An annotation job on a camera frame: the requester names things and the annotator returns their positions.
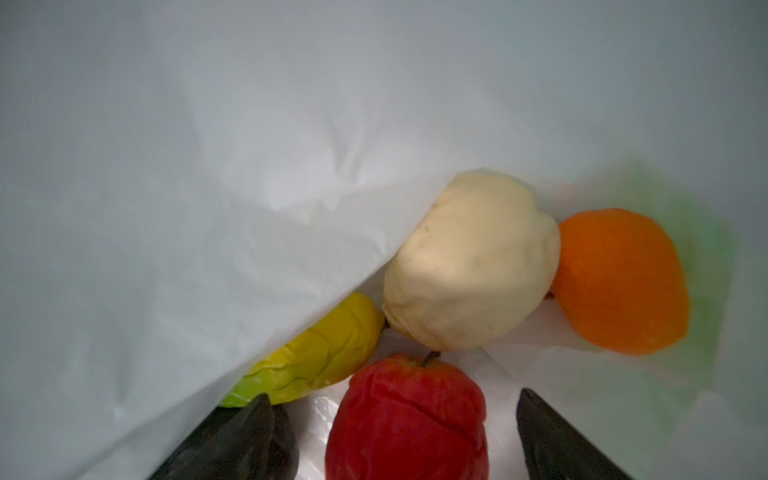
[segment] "wrinkled plastic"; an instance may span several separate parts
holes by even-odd
[[[633,359],[580,343],[550,302],[455,359],[512,398],[489,416],[510,435],[493,472],[522,468],[514,399],[530,386],[638,480],[760,477],[765,9],[5,2],[0,478],[148,477],[257,359],[379,270],[459,171],[514,174],[561,217],[618,198],[594,186],[635,161],[666,185],[635,190],[684,192],[717,226],[689,231],[735,239],[690,262],[709,272],[697,293],[727,290],[723,315],[689,348]],[[667,201],[647,198],[630,200],[662,221]]]

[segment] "apple stem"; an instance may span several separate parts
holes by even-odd
[[[440,357],[440,352],[436,352],[435,350],[431,351],[429,355],[424,359],[422,362],[422,368],[425,368],[432,360],[437,359]]]

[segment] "cream-colored pear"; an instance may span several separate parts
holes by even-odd
[[[460,174],[400,247],[384,276],[390,325],[432,350],[505,335],[543,300],[560,233],[535,195],[500,174]]]

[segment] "artificial apple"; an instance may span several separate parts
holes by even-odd
[[[464,372],[397,353],[349,381],[326,480],[486,480],[484,421],[485,397]]]

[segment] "fake fruit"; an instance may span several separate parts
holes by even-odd
[[[398,353],[349,382],[326,448],[327,480],[486,480],[485,398],[464,372]]]
[[[690,304],[672,240],[652,219],[611,208],[560,225],[554,297],[573,329],[605,349],[645,355],[682,339]]]
[[[384,317],[361,293],[344,299],[314,326],[262,359],[220,406],[241,407],[260,393],[272,405],[292,402],[341,382],[376,351]]]
[[[430,349],[473,348],[541,303],[559,256],[558,225],[531,191],[500,174],[461,174],[389,263],[384,313]]]

